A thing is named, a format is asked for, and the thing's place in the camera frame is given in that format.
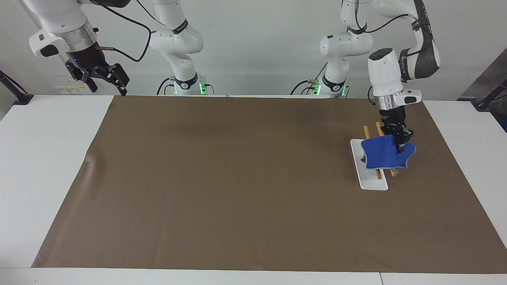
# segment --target white table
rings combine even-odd
[[[0,121],[0,284],[507,284],[506,275],[31,269],[112,96],[36,96]],[[425,102],[507,241],[507,134],[467,102]]]

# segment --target white plastic holder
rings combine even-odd
[[[359,185],[363,190],[374,191],[387,191],[387,180],[384,175],[384,170],[380,170],[382,179],[377,178],[377,173],[373,169],[366,169],[366,164],[361,161],[365,152],[361,147],[361,142],[364,139],[351,139],[350,146],[352,147],[352,155],[354,156],[355,169],[357,171],[357,178]]]

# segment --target blue towel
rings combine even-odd
[[[413,143],[405,144],[405,151],[398,153],[393,135],[379,136],[361,142],[365,151],[367,169],[407,168],[409,159],[416,147]]]

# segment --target green led light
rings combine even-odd
[[[347,96],[347,92],[345,92],[345,91],[347,90],[347,88],[348,88],[348,86],[347,86],[347,85],[343,86],[343,90],[342,90],[342,97]]]
[[[201,94],[205,95],[207,93],[206,86],[204,86],[202,83],[199,83],[199,86],[201,87]]]
[[[322,89],[322,86],[320,84],[317,84],[317,87],[314,88],[315,91],[313,91],[313,95],[319,95],[320,90]]]

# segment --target wooden stick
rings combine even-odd
[[[377,126],[377,131],[379,132],[379,136],[383,136],[384,135],[384,132],[382,131],[382,129],[380,128],[380,122],[376,122],[375,125]],[[398,173],[396,173],[395,170],[391,170],[391,176],[392,177],[396,177],[398,176]]]
[[[372,136],[370,135],[370,129],[368,128],[368,126],[364,126],[363,129],[365,130],[365,137],[366,137],[366,139],[372,138]],[[375,169],[375,173],[377,174],[377,179],[381,180],[382,179],[382,173],[380,173],[380,170],[379,169]]]

